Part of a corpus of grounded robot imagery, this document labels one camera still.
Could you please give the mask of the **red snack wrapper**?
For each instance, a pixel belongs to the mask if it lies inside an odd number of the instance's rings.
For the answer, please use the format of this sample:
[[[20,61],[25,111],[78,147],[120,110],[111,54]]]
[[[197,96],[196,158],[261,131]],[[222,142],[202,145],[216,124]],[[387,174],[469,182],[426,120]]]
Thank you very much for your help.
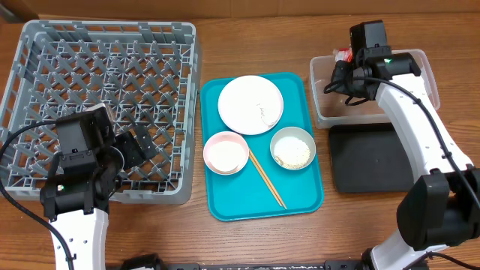
[[[351,48],[334,49],[333,56],[336,62],[351,62],[353,60],[353,52]]]

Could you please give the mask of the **white tissue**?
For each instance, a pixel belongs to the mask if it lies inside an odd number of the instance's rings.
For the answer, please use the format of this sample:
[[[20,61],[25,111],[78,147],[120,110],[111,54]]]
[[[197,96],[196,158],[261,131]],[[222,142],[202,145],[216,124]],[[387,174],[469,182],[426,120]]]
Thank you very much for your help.
[[[262,104],[257,105],[260,113],[260,118],[265,125],[273,126],[277,121],[277,113],[275,108],[269,106],[263,106]]]

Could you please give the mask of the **pink-white small bowl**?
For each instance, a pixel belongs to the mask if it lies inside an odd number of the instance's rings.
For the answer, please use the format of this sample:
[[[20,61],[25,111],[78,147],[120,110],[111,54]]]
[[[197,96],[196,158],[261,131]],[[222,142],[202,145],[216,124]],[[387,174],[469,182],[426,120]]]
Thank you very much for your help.
[[[203,148],[203,160],[212,172],[228,176],[240,172],[249,160],[246,140],[232,131],[221,131],[211,136]]]

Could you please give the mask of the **grey-green bowl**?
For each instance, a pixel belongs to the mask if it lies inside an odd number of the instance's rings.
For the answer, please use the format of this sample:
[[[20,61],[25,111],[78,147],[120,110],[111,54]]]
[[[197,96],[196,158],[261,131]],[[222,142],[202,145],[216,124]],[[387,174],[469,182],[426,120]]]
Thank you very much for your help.
[[[302,169],[306,168],[313,161],[313,159],[316,155],[316,145],[315,145],[315,142],[314,142],[314,138],[306,130],[304,130],[300,127],[285,127],[285,128],[280,129],[272,137],[271,143],[270,143],[270,152],[271,152],[271,156],[273,157],[273,159],[274,159],[275,144],[277,143],[277,141],[279,139],[281,139],[283,137],[296,137],[296,138],[299,138],[300,140],[304,141],[308,145],[308,147],[310,149],[310,159],[309,159],[308,163],[304,167],[302,167],[301,169],[291,169],[291,170],[302,170]]]

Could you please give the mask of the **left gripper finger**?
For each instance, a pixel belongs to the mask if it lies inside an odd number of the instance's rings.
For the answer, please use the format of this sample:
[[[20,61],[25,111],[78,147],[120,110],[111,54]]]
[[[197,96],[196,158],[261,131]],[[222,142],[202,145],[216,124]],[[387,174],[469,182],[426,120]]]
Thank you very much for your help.
[[[114,146],[121,152],[124,158],[124,170],[139,166],[146,160],[140,144],[130,132],[117,135]]]
[[[157,150],[148,129],[143,125],[138,125],[133,130],[144,159],[154,158],[157,155]]]

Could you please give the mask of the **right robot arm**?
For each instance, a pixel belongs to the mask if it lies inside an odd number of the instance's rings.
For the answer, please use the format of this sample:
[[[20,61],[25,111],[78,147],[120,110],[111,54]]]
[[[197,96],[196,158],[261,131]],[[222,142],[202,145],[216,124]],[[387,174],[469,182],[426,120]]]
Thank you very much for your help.
[[[411,269],[479,237],[479,168],[458,148],[407,52],[337,61],[325,93],[346,105],[376,101],[393,124],[415,183],[397,207],[396,231],[366,250],[358,269]]]

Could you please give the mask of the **pile of white rice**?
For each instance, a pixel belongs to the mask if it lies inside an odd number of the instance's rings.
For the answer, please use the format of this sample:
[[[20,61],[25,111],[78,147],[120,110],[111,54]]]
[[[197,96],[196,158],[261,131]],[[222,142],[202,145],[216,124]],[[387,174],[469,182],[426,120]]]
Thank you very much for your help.
[[[284,168],[297,170],[304,167],[311,156],[308,145],[294,136],[286,136],[274,146],[274,159]]]

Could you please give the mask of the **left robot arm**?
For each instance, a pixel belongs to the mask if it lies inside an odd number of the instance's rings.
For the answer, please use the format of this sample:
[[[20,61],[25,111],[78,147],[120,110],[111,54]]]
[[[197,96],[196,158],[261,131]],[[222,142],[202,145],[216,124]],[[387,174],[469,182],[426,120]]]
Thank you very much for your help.
[[[56,126],[61,152],[53,158],[40,190],[43,214],[52,234],[57,269],[105,269],[109,200],[120,187],[119,173],[156,155],[143,126],[113,133],[110,124]]]

